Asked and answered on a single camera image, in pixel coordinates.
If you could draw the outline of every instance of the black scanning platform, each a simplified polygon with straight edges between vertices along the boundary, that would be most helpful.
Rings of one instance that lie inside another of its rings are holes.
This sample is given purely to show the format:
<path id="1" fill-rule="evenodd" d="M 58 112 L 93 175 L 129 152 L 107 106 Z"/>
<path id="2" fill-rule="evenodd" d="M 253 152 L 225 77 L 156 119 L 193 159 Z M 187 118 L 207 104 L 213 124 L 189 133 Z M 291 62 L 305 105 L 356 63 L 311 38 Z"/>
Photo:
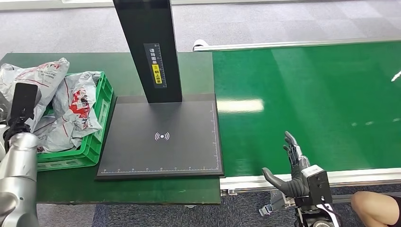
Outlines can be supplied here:
<path id="1" fill-rule="evenodd" d="M 223 175 L 214 94 L 117 97 L 96 179 Z"/>

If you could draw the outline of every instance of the plastic crate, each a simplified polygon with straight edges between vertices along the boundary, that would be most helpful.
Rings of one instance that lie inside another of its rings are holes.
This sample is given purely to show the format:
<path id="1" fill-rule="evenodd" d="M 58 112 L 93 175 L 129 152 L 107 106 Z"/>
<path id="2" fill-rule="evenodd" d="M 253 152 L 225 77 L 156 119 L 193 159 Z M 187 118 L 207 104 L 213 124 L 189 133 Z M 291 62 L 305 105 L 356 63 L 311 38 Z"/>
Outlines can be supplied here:
<path id="1" fill-rule="evenodd" d="M 105 73 L 101 72 L 101 77 L 96 87 L 96 103 L 93 108 L 102 130 L 85 136 L 82 139 L 80 149 L 38 154 L 38 171 L 94 166 L 99 162 L 112 96 L 113 88 L 110 86 Z"/>

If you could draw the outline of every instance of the gray carpet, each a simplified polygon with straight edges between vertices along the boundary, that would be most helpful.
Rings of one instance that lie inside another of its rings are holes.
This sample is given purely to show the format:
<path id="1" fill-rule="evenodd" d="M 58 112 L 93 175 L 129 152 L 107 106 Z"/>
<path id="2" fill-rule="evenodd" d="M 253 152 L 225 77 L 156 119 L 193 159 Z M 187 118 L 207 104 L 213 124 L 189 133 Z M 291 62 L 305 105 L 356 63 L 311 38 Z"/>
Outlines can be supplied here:
<path id="1" fill-rule="evenodd" d="M 358 191 L 401 192 L 401 185 L 332 188 L 332 194 Z M 293 227 L 294 209 L 260 216 L 258 209 L 269 203 L 269 192 L 240 193 L 221 197 L 221 205 L 97 205 L 92 227 Z M 334 204 L 345 227 L 363 227 L 349 203 Z"/>
<path id="2" fill-rule="evenodd" d="M 401 0 L 343 0 L 272 4 L 173 6 L 178 51 L 196 39 L 209 44 L 401 38 Z M 8 52 L 127 52 L 113 8 L 0 11 L 0 58 Z M 257 212 L 266 194 L 223 197 L 220 206 L 38 205 L 41 226 L 291 226 L 293 213 L 268 218 Z M 360 222 L 349 205 L 335 205 Z"/>

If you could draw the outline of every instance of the package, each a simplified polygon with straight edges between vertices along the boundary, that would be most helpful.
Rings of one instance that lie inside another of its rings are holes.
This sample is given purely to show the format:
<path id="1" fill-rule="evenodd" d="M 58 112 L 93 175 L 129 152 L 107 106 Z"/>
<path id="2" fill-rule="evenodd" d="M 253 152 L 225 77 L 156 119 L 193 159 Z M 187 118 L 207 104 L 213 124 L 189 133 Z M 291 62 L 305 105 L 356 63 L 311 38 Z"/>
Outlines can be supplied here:
<path id="1" fill-rule="evenodd" d="M 82 138 L 102 129 L 92 108 L 96 102 L 96 83 L 100 72 L 82 72 L 68 75 L 60 83 L 52 106 L 55 121 L 35 132 L 42 152 L 58 152 L 78 148 Z M 41 125 L 50 120 L 43 119 Z"/>
<path id="2" fill-rule="evenodd" d="M 3 64 L 0 67 L 0 92 L 10 103 L 14 96 L 16 83 L 38 85 L 42 96 L 34 109 L 34 119 L 26 121 L 26 124 L 31 126 L 31 131 L 35 130 L 47 105 L 53 99 L 57 87 L 67 75 L 69 67 L 70 63 L 65 58 L 28 69 L 10 64 Z"/>

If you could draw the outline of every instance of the person's leg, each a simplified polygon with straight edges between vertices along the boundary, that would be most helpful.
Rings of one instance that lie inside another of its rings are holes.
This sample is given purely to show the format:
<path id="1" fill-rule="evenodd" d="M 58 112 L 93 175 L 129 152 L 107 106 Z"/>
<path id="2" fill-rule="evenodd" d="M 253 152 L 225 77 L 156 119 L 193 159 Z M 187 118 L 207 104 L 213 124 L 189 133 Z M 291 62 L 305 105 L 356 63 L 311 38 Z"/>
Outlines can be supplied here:
<path id="1" fill-rule="evenodd" d="M 400 208 L 390 196 L 375 192 L 357 192 L 351 205 L 366 227 L 387 227 L 397 223 Z"/>

